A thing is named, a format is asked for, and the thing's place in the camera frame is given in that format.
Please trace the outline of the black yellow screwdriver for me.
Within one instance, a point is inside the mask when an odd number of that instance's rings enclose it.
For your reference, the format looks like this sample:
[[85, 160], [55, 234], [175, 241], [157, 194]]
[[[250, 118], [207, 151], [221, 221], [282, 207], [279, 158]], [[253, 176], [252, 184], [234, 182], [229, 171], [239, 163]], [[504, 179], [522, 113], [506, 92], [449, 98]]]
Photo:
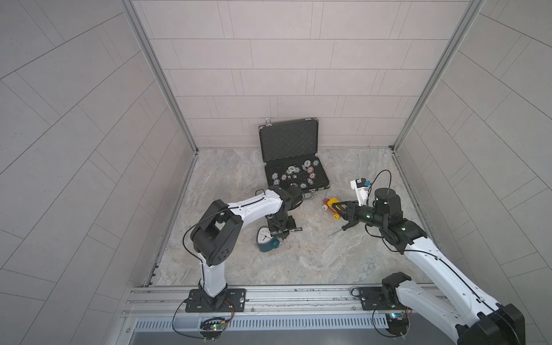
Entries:
[[344, 232], [345, 232], [345, 230], [343, 230], [343, 229], [338, 229], [338, 230], [336, 230], [336, 231], [330, 233], [329, 236], [328, 236], [328, 238], [333, 237], [333, 236], [335, 236], [335, 235], [337, 235], [337, 234], [344, 233]]

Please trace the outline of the teal alarm clock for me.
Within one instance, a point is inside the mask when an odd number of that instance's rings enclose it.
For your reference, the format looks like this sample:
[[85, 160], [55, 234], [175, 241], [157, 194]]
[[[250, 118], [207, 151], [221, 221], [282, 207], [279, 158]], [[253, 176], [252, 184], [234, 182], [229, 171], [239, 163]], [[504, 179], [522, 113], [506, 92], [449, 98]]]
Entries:
[[257, 232], [257, 247], [261, 252], [269, 252], [280, 246], [280, 240], [274, 237], [268, 227], [261, 227]]

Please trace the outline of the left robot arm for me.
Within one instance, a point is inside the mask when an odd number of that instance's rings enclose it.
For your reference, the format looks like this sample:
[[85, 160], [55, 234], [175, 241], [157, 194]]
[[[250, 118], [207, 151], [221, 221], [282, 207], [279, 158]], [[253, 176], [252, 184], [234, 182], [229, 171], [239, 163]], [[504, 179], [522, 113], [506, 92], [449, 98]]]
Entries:
[[244, 201], [211, 203], [201, 220], [188, 230], [194, 256], [201, 261], [198, 300], [212, 308], [226, 303], [228, 285], [224, 262], [233, 252], [242, 228], [259, 219], [267, 220], [267, 226], [257, 234], [261, 252], [278, 248], [291, 232], [301, 231], [288, 212], [299, 207], [303, 198], [303, 191], [296, 185], [287, 189], [270, 186]]

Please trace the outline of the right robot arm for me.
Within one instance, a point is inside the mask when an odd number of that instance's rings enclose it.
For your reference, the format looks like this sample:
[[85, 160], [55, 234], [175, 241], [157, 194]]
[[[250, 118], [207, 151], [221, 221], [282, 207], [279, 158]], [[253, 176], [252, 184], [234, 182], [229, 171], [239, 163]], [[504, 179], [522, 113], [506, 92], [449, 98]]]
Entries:
[[401, 199], [391, 188], [378, 188], [368, 201], [369, 188], [355, 186], [356, 201], [335, 202], [330, 208], [347, 222], [379, 230], [390, 250], [416, 264], [446, 296], [447, 302], [428, 294], [404, 273], [382, 280], [388, 305], [401, 304], [421, 314], [456, 344], [525, 344], [523, 313], [503, 305], [459, 270], [414, 221], [404, 217]]

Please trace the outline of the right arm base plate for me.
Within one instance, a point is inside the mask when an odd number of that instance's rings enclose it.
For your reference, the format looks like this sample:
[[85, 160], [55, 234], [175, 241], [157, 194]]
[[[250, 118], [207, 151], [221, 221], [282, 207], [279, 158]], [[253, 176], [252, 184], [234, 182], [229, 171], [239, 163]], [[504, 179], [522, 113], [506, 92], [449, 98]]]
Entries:
[[354, 287], [351, 290], [351, 294], [354, 298], [357, 298], [364, 311], [373, 310], [392, 310], [392, 311], [406, 311], [407, 308], [398, 301], [390, 300], [386, 298], [382, 293], [380, 286], [375, 287]]

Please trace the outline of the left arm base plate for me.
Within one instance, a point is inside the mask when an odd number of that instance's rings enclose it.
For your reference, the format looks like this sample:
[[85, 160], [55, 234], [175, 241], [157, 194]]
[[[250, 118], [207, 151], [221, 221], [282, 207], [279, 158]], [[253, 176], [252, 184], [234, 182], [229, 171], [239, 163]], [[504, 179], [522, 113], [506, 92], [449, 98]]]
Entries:
[[226, 313], [243, 312], [246, 289], [225, 288], [215, 297], [203, 289], [193, 289], [185, 300], [186, 313]]

